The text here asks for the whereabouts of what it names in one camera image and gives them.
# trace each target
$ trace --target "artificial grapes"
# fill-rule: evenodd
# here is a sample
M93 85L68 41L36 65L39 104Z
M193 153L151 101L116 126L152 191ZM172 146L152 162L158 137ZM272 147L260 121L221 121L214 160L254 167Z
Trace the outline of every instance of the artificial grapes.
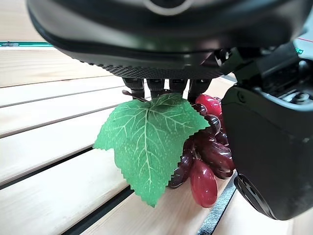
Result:
M177 188L188 177L195 201L212 207L218 195L216 178L229 179L235 170L224 127L221 99L201 94L192 107L210 124L187 139L168 187Z

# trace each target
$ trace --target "grape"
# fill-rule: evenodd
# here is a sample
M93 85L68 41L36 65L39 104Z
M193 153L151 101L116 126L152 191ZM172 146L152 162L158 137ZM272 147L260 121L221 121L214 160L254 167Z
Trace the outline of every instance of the grape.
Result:
M192 105L192 107L198 112L200 113L200 115L204 116L207 115L207 109L204 105L202 104L194 104Z
M204 139L198 140L196 143L196 151L205 163L224 172L230 172L235 169L229 148L220 143Z
M215 138L216 138L216 141L217 141L218 143L221 143L221 144L224 145L224 146L228 146L228 145L229 145L228 139L227 139L227 134L224 133L223 131L220 131L220 132L215 136Z
M193 146L194 146L194 136L190 136L189 139L187 139L184 143L184 146L183 146L183 150L193 150Z
M196 99L196 104L204 105L207 109L208 114L212 114L218 117L222 113L222 107L220 103L209 95L199 95Z
M210 131L210 133L215 133L214 136L216 136L216 134L219 133L221 130L221 122L218 119L218 117L215 115L205 115L204 119L207 120L208 123L210 124L210 126L207 127L207 128L212 129L212 131Z
M221 98L218 98L218 97L213 97L213 98L215 98L220 104L222 104Z
M180 163L175 169L174 174L171 176L171 180L168 183L168 187L177 188L182 185L188 177L193 163L193 153L191 150L184 150L180 157Z
M200 206L209 208L217 200L217 184L213 171L200 159L194 160L191 169L191 192Z
M193 136L194 146L201 146L204 140L206 141L214 141L215 136L212 133L206 132L204 130L200 130L195 133Z
M213 171L214 175L217 177L217 178L220 178L222 180L227 180L229 179L234 171L230 171L230 172L223 172L223 171L220 171L219 169L215 168L215 167L210 167L211 170Z

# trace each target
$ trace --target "wooden slat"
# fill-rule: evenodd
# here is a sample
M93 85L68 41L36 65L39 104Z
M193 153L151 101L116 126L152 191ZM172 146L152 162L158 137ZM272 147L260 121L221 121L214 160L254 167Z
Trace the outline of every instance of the wooden slat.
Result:
M205 92L210 96L217 96L223 98L227 90L232 87L235 82L218 77L214 78L209 86L209 89Z
M293 219L292 235L312 235L313 209Z
M92 150L0 190L1 234L59 235L126 186L113 151Z
M0 186L91 147L113 109L0 139Z
M45 41L30 21L25 0L1 0L0 10L0 41Z
M123 95L126 87L75 94L0 109L0 138L100 111L131 100Z
M292 220L278 221L258 213L235 192L213 235L300 235L292 234Z
M219 194L227 183L218 180ZM133 193L82 235L193 235L210 210L195 203L188 180L177 189L167 188L155 208Z
M0 87L112 75L52 47L0 47L0 61Z
M0 108L42 99L125 86L116 76L37 83L0 89Z

